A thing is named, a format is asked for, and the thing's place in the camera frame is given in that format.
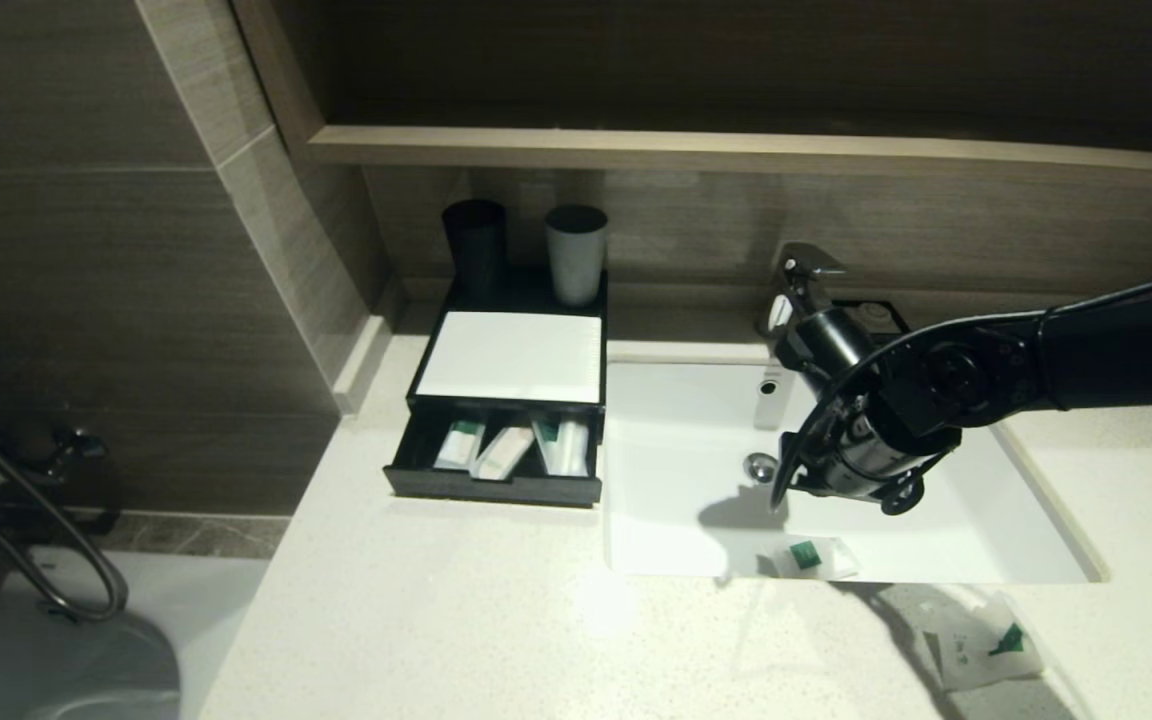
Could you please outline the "chrome bathtub mixer tap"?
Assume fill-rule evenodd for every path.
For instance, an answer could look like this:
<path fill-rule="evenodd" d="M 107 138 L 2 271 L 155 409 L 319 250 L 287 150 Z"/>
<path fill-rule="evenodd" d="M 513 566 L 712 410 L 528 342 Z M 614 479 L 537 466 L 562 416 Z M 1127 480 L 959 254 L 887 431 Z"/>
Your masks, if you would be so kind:
<path fill-rule="evenodd" d="M 20 455 L 0 433 L 0 536 L 24 544 L 73 546 L 54 511 L 32 497 L 46 497 L 77 478 L 78 470 L 108 456 L 100 438 L 73 429 L 58 429 L 40 457 Z"/>

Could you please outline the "white bathtub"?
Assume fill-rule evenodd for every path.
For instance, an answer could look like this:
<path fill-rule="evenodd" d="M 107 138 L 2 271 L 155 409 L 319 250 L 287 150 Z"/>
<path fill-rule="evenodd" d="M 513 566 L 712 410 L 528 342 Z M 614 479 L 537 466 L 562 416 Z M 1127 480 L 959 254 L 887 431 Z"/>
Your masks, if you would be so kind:
<path fill-rule="evenodd" d="M 109 552 L 129 598 L 88 623 L 0 559 L 0 720 L 197 720 L 268 562 Z"/>

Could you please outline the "black soap dish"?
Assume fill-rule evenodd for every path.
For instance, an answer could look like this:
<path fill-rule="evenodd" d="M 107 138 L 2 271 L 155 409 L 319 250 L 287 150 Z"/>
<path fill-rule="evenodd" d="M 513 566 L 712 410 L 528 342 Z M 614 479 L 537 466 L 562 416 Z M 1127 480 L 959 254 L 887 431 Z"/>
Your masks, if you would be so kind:
<path fill-rule="evenodd" d="M 890 325 L 884 325 L 884 327 L 874 327 L 874 325 L 867 325 L 861 319 L 856 306 L 865 304 L 865 302 L 874 302 L 874 304 L 882 304 L 890 310 L 893 316 L 893 323 Z M 896 306 L 893 306 L 890 302 L 887 301 L 873 301 L 873 300 L 835 300 L 835 305 L 841 306 L 846 310 L 846 314 L 849 314 L 854 323 L 861 325 L 865 332 L 867 332 L 870 338 L 873 338 L 874 342 L 878 344 L 886 344 L 890 341 L 895 341 L 896 338 L 904 336 L 905 333 L 910 331 L 909 324 L 899 313 Z"/>

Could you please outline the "black amenity box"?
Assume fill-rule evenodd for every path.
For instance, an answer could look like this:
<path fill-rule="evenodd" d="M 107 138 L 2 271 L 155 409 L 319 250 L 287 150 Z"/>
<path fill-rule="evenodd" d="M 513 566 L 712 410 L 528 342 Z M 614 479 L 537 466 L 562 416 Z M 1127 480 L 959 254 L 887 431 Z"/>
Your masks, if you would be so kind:
<path fill-rule="evenodd" d="M 420 363 L 417 365 L 416 373 L 406 395 L 407 406 L 410 406 L 411 400 L 426 400 L 426 397 L 416 395 L 415 386 L 422 370 L 425 367 L 426 361 L 429 361 L 431 338 L 442 327 L 444 316 L 452 310 L 480 311 L 480 313 L 598 316 L 598 318 L 602 319 L 602 397 L 600 397 L 599 404 L 605 407 L 605 361 L 607 361 L 605 342 L 607 342 L 608 331 L 607 278 L 602 276 L 602 287 L 599 288 L 598 296 L 586 306 L 564 306 L 562 302 L 559 302 L 556 295 L 554 295 L 552 282 L 550 282 L 550 273 L 541 268 L 511 270 L 506 276 L 503 287 L 500 288 L 495 296 L 488 297 L 488 300 L 472 300 L 458 285 L 452 285 L 449 290 L 445 293 L 442 305 L 439 306 L 438 313 L 435 313 L 435 320 L 429 336 L 429 344 L 426 344 L 424 353 L 422 353 Z M 449 400 L 461 402 L 461 404 L 471 404 L 471 402 L 482 402 L 484 400 L 548 402 L 507 400 L 507 397 L 433 397 L 433 400 Z"/>

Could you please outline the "grey cup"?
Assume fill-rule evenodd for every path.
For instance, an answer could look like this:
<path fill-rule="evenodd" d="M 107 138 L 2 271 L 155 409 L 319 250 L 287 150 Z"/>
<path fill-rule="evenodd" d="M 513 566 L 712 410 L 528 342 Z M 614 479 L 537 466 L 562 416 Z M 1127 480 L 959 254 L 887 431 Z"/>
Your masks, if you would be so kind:
<path fill-rule="evenodd" d="M 566 306 L 586 306 L 602 287 L 609 218 L 600 209 L 568 204 L 545 215 L 550 276 Z"/>

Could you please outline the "black box drawer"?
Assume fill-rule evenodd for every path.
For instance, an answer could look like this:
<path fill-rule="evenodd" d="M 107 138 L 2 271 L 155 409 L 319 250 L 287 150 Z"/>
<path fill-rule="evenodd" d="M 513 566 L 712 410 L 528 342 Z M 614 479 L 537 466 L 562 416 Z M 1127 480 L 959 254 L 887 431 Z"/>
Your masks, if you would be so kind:
<path fill-rule="evenodd" d="M 473 479 L 467 470 L 435 469 L 435 454 L 454 420 L 480 420 L 484 444 L 507 427 L 529 427 L 532 419 L 559 420 L 563 416 L 585 420 L 589 441 L 588 470 L 579 477 L 559 477 L 545 469 L 541 450 L 531 447 L 505 480 Z M 602 479 L 596 475 L 596 446 L 602 441 L 605 407 L 484 400 L 461 404 L 449 400 L 411 400 L 410 419 L 391 464 L 384 467 L 394 495 L 448 498 L 457 501 L 515 503 L 591 509 L 602 498 Z"/>

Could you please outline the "wooden wall shelf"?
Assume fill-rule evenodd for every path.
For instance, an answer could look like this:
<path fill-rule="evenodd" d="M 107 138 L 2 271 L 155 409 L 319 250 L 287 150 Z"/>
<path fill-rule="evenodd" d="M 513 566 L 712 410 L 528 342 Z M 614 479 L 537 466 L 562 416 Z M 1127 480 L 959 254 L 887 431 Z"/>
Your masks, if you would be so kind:
<path fill-rule="evenodd" d="M 303 150 L 314 161 L 369 167 L 1010 179 L 1152 190 L 1152 152 L 950 138 L 325 126 Z"/>

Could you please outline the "crumpled shower cap packet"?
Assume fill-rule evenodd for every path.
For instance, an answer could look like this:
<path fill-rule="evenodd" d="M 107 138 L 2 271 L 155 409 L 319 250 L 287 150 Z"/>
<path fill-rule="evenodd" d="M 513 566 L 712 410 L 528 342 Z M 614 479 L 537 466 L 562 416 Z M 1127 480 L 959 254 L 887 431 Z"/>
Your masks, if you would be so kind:
<path fill-rule="evenodd" d="M 975 691 L 1046 670 L 1041 647 L 1009 596 L 922 602 L 925 632 L 946 691 Z"/>

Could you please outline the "white tube packet green label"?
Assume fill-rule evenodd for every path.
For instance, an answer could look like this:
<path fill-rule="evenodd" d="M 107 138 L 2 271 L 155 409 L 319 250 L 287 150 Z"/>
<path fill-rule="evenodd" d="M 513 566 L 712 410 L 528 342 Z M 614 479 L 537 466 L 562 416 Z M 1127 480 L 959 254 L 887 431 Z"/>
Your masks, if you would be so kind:
<path fill-rule="evenodd" d="M 433 467 L 452 471 L 470 470 L 480 454 L 485 430 L 482 420 L 452 420 Z"/>

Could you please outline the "small packet with pink item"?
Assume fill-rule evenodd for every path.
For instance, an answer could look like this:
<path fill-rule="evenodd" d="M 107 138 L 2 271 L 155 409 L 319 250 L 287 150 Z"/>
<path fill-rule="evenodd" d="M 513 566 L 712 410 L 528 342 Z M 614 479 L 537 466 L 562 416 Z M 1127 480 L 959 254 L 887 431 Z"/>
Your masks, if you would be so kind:
<path fill-rule="evenodd" d="M 790 536 L 771 551 L 776 577 L 840 582 L 855 577 L 859 561 L 844 541 L 835 537 Z"/>

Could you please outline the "white sink basin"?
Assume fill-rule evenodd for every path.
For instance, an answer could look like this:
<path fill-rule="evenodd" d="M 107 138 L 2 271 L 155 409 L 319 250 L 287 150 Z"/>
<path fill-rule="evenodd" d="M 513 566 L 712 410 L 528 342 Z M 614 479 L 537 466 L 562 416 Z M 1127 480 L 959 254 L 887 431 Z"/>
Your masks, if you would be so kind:
<path fill-rule="evenodd" d="M 900 516 L 874 503 L 787 493 L 746 460 L 776 456 L 814 393 L 758 365 L 617 363 L 607 373 L 602 509 L 607 553 L 626 574 L 788 577 L 791 544 L 838 550 L 846 582 L 1101 582 L 1064 520 L 1000 429 L 967 430 Z"/>

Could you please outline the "beige flat packet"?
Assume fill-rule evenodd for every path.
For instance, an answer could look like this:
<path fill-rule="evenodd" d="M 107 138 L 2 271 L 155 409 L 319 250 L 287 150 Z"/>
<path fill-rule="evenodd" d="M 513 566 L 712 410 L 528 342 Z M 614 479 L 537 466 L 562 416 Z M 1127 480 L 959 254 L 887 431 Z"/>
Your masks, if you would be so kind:
<path fill-rule="evenodd" d="M 475 480 L 503 482 L 535 444 L 535 429 L 506 427 L 492 439 L 470 468 Z"/>

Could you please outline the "black cup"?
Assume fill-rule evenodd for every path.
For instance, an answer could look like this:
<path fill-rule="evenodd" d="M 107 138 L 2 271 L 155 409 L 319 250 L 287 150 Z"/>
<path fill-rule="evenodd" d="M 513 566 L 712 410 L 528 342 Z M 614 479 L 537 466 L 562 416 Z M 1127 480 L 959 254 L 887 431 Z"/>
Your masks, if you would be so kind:
<path fill-rule="evenodd" d="M 453 202 L 442 211 L 454 278 L 476 300 L 488 300 L 507 274 L 507 214 L 494 200 Z"/>

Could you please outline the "long packet large green label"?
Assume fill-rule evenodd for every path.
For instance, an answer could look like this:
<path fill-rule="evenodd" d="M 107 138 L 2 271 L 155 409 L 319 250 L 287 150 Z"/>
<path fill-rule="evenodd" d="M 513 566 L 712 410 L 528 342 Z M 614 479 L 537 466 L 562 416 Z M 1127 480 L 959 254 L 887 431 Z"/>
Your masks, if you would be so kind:
<path fill-rule="evenodd" d="M 532 433 L 538 444 L 547 473 L 559 477 L 566 469 L 564 450 L 561 444 L 561 420 L 539 414 L 531 416 Z"/>

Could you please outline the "chrome sink faucet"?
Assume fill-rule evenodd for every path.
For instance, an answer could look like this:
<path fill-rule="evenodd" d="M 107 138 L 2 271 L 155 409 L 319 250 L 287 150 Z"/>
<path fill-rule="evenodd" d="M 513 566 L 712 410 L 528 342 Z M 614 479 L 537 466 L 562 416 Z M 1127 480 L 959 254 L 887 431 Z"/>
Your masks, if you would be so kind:
<path fill-rule="evenodd" d="M 763 340 L 781 336 L 795 323 L 833 306 L 824 279 L 846 274 L 846 265 L 810 243 L 786 243 L 755 314 L 755 331 Z"/>

